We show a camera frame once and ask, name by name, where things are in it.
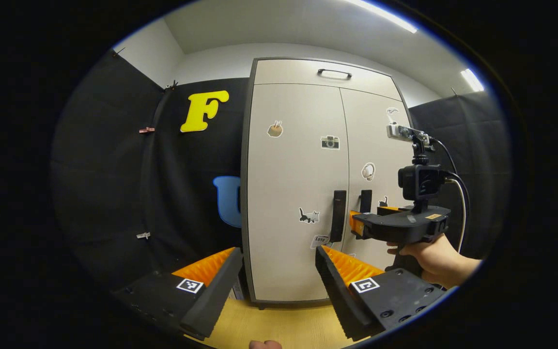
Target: ceiling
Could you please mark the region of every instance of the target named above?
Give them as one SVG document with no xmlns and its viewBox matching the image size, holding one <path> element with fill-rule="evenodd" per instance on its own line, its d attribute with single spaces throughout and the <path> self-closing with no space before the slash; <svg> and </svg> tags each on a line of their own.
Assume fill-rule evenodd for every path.
<svg viewBox="0 0 558 349">
<path fill-rule="evenodd" d="M 410 33 L 343 0 L 199 0 L 164 20 L 186 54 L 253 43 L 319 46 L 396 69 L 442 97 L 452 87 L 472 92 L 460 75 L 466 64 L 424 30 Z"/>
</svg>

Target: white wall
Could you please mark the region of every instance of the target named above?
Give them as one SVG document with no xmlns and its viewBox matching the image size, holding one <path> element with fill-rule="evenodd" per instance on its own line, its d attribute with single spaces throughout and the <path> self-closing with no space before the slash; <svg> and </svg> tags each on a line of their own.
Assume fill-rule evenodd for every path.
<svg viewBox="0 0 558 349">
<path fill-rule="evenodd" d="M 113 49 L 162 88 L 173 84 L 175 67 L 184 58 L 163 18 L 129 35 Z"/>
<path fill-rule="evenodd" d="M 392 75 L 408 108 L 441 98 L 410 77 L 374 61 L 334 49 L 297 44 L 242 44 L 190 53 L 175 67 L 170 80 L 188 84 L 214 79 L 248 78 L 253 59 L 260 57 L 323 58 L 382 71 Z"/>
</svg>

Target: white cable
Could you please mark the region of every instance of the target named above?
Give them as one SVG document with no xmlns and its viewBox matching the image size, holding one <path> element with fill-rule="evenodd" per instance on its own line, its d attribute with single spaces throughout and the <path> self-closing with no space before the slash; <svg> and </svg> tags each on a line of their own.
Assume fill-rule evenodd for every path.
<svg viewBox="0 0 558 349">
<path fill-rule="evenodd" d="M 466 202 L 465 202 L 465 192 L 462 190 L 462 186 L 458 182 L 458 180 L 453 178 L 448 178 L 447 181 L 456 183 L 458 190 L 460 190 L 460 197 L 462 198 L 462 232 L 460 233 L 460 243 L 458 243 L 458 253 L 460 253 L 460 249 L 462 248 L 462 241 L 465 238 L 465 228 L 466 228 Z"/>
</svg>

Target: hand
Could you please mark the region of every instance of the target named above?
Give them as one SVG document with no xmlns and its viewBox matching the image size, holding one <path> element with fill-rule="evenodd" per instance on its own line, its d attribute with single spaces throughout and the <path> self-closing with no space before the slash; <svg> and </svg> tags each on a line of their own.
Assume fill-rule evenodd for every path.
<svg viewBox="0 0 558 349">
<path fill-rule="evenodd" d="M 397 243 L 388 242 L 387 246 L 397 247 Z M 397 248 L 390 248 L 387 252 L 398 253 Z M 443 285 L 447 289 L 463 283 L 481 262 L 456 252 L 445 234 L 441 234 L 431 243 L 406 245 L 399 254 L 415 257 L 423 268 L 421 278 L 428 283 Z"/>
<path fill-rule="evenodd" d="M 248 344 L 248 349 L 281 349 L 281 344 L 275 342 L 274 340 L 266 340 L 266 342 L 258 342 L 257 340 L 252 340 Z"/>
</svg>

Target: yellow letter f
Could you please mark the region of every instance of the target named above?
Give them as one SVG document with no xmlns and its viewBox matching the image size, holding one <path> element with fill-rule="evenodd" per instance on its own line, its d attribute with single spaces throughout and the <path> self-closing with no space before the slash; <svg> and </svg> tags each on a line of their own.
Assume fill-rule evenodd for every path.
<svg viewBox="0 0 558 349">
<path fill-rule="evenodd" d="M 186 122 L 180 126 L 180 132 L 203 131 L 208 128 L 208 122 L 203 120 L 203 116 L 207 114 L 208 119 L 215 117 L 219 109 L 217 99 L 221 102 L 227 102 L 230 99 L 230 94 L 228 91 L 217 91 L 189 95 L 188 100 L 191 101 L 191 105 L 188 107 Z"/>
</svg>

